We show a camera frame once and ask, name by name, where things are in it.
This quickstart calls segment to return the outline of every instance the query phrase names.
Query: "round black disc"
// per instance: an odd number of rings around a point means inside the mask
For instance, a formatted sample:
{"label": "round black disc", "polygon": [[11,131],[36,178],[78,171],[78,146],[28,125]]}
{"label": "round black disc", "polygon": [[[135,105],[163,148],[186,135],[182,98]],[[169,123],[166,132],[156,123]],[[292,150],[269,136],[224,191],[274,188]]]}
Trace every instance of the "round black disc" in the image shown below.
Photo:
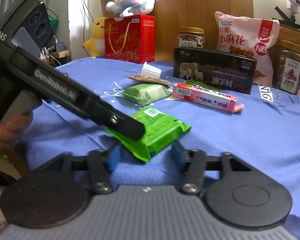
{"label": "round black disc", "polygon": [[88,202],[87,191],[60,172],[32,173],[9,185],[0,197],[8,223],[49,228],[75,218]]}
{"label": "round black disc", "polygon": [[215,215],[239,228],[276,225],[292,207],[287,189],[259,172],[225,176],[208,188],[204,201]]}

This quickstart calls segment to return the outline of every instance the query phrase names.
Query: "red box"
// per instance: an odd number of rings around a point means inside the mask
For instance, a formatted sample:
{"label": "red box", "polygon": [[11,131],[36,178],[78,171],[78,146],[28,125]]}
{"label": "red box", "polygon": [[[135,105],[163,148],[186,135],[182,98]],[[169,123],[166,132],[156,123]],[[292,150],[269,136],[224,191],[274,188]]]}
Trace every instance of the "red box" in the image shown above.
{"label": "red box", "polygon": [[144,63],[154,61],[155,17],[136,15],[105,20],[106,58]]}

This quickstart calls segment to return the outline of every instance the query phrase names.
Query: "gold lid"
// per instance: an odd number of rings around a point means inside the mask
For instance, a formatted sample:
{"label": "gold lid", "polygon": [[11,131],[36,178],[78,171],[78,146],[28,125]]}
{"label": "gold lid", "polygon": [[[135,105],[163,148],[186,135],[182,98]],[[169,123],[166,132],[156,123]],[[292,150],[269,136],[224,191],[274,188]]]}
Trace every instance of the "gold lid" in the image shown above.
{"label": "gold lid", "polygon": [[297,44],[294,44],[290,41],[280,40],[280,45],[283,46],[283,47],[287,47],[289,49],[293,49],[297,52],[300,52],[300,46],[297,45]]}
{"label": "gold lid", "polygon": [[180,27],[180,31],[183,33],[199,33],[204,34],[204,29],[195,27]]}

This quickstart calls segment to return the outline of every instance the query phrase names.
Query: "pink toothpaste box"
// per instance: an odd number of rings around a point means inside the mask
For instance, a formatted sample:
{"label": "pink toothpaste box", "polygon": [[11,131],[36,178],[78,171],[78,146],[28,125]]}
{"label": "pink toothpaste box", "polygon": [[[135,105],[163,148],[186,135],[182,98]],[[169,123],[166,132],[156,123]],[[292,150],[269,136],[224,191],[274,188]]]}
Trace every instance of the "pink toothpaste box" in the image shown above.
{"label": "pink toothpaste box", "polygon": [[241,111],[244,107],[243,104],[236,105],[237,97],[184,83],[173,86],[173,96],[231,113]]}

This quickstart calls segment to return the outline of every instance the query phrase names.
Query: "pink and blue plush toy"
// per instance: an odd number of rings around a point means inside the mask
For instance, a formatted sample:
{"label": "pink and blue plush toy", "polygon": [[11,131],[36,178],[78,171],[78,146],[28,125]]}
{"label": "pink and blue plush toy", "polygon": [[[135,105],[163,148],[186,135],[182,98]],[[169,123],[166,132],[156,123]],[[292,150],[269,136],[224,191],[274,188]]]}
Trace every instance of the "pink and blue plush toy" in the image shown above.
{"label": "pink and blue plush toy", "polygon": [[113,0],[106,4],[106,11],[113,12],[116,21],[134,15],[147,15],[153,8],[154,0]]}

